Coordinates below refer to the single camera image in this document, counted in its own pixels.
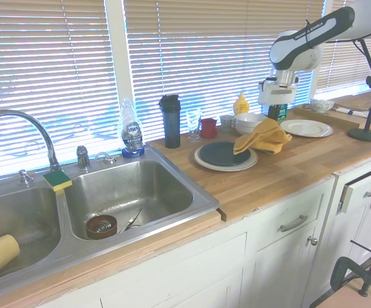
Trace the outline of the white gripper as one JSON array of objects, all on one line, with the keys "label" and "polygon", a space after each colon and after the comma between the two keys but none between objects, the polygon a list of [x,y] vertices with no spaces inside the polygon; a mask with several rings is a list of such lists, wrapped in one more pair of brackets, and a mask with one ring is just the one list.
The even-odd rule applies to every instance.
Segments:
[{"label": "white gripper", "polygon": [[296,94],[296,85],[280,85],[274,79],[266,79],[259,82],[258,104],[270,105],[268,109],[268,117],[270,119],[276,119],[276,105],[282,105],[280,117],[287,118],[287,104],[294,102]]}]

